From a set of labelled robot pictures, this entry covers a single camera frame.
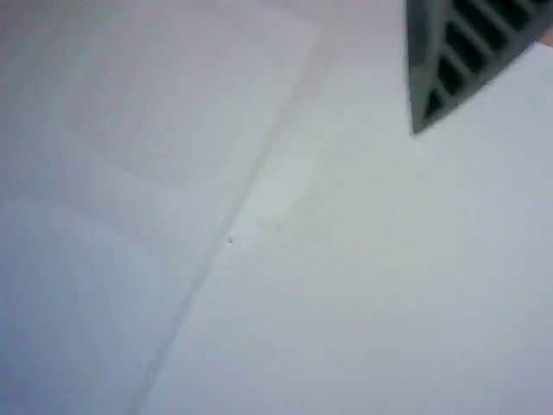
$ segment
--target white surface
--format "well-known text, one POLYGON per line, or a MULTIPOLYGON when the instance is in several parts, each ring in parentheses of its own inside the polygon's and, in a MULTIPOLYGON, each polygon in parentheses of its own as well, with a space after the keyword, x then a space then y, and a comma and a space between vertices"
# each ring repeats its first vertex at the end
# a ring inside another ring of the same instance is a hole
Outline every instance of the white surface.
POLYGON ((549 414, 551 50, 416 142, 403 1, 263 2, 286 12, 77 2, 24 32, 0 80, 0 409, 549 414))
POLYGON ((402 18, 318 48, 143 414, 550 413, 553 53, 415 142, 402 18))
POLYGON ((0 409, 122 413, 316 28, 252 2, 52 7, 0 80, 0 409))

